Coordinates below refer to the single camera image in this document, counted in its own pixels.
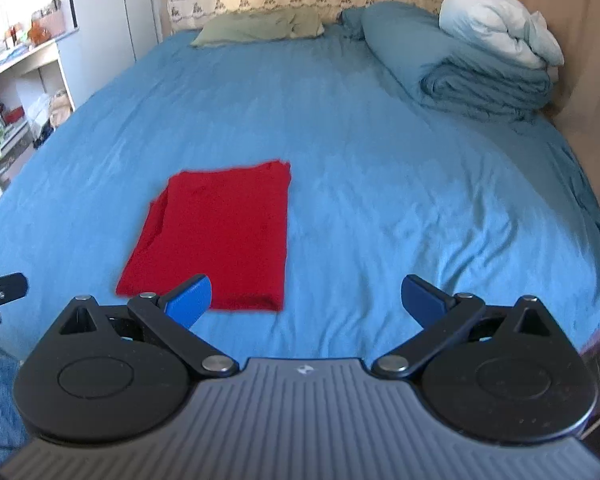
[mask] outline blue gripper pad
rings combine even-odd
[[[211,305],[211,281],[197,274],[169,294],[160,298],[164,313],[189,329]]]
[[[453,298],[410,274],[402,281],[402,306],[426,330],[453,306]]]

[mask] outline metal pivot screw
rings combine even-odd
[[[202,367],[207,372],[222,374],[231,370],[234,360],[226,355],[210,355],[202,361]]]
[[[390,374],[399,374],[409,368],[409,362],[401,355],[383,355],[378,359],[378,367]]]

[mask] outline folded blue blanket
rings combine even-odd
[[[369,48],[423,106],[515,121],[549,102],[552,83],[545,70],[515,65],[451,37],[426,10],[381,2],[344,12],[345,26],[355,28],[357,20]]]

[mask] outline blue bed sheet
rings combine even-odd
[[[0,200],[2,310],[25,358],[68,300],[117,304],[148,204],[170,175],[291,161],[285,309],[207,312],[193,330],[249,356],[370,361],[420,330],[417,273],[493,304],[537,294],[581,348],[600,328],[600,210],[544,119],[481,123],[411,101],[363,41],[195,50],[166,40],[84,104]]]

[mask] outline folded red cloth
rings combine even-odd
[[[211,280],[211,308],[282,310],[289,163],[183,171],[151,203],[116,287],[165,294],[194,274]]]

